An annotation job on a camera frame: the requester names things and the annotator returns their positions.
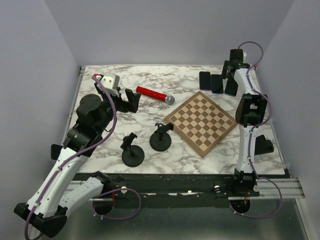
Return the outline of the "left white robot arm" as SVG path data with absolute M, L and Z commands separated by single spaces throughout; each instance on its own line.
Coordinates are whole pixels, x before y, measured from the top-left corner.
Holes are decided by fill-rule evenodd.
M 116 192 L 128 191 L 127 187 L 116 188 L 111 178 L 98 171 L 80 187 L 66 193 L 79 169 L 113 134 L 117 112 L 136 113 L 139 107 L 140 93 L 126 89 L 127 100 L 123 100 L 117 84 L 108 86 L 97 80 L 94 85 L 98 93 L 81 98 L 76 109 L 77 120 L 63 144 L 51 146 L 51 158 L 55 160 L 52 170 L 35 194 L 27 202 L 18 203 L 13 210 L 25 220 L 24 237 L 27 240 L 30 239 L 29 227 L 38 230 L 37 239 L 43 235 L 53 238 L 65 226 L 71 213 L 89 199 L 114 197 Z

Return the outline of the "black phone stand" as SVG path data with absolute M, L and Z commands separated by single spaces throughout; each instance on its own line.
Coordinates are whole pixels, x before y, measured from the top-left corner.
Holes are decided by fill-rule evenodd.
M 156 131 L 150 136 L 149 144 L 151 148 L 157 152 L 166 151 L 172 144 L 171 136 L 168 134 L 168 131 L 174 129 L 174 125 L 169 122 L 164 125 L 163 123 L 156 123 Z
M 137 135 L 131 132 L 128 136 L 123 138 L 123 142 L 120 146 L 123 150 L 121 159 L 126 166 L 131 168 L 139 166 L 145 159 L 143 149 L 138 145 L 132 145 L 135 138 L 137 138 Z

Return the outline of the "black phone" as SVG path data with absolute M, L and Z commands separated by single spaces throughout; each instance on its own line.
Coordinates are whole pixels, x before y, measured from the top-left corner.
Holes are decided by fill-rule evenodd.
M 224 93 L 228 96 L 235 97 L 237 95 L 238 87 L 239 85 L 234 79 L 228 79 Z

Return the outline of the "purple case phone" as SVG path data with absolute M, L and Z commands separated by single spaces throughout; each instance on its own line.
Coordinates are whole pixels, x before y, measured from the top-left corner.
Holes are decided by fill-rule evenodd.
M 202 91 L 211 90 L 211 73 L 208 71 L 199 72 L 199 89 Z

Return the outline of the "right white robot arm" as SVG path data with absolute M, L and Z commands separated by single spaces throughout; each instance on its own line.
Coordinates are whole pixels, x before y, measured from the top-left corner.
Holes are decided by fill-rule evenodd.
M 256 185 L 256 138 L 268 103 L 268 97 L 262 94 L 251 80 L 250 67 L 250 64 L 244 62 L 243 50 L 235 48 L 230 50 L 229 59 L 224 62 L 221 74 L 222 78 L 227 80 L 224 90 L 226 95 L 234 97 L 238 91 L 242 92 L 235 112 L 235 121 L 240 132 L 239 154 L 230 183 L 230 191 L 236 196 L 251 192 Z

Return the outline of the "blue case phone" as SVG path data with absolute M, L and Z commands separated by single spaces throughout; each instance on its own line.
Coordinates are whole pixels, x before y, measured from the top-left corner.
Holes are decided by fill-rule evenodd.
M 211 92 L 213 94 L 223 94 L 223 79 L 220 74 L 211 74 Z

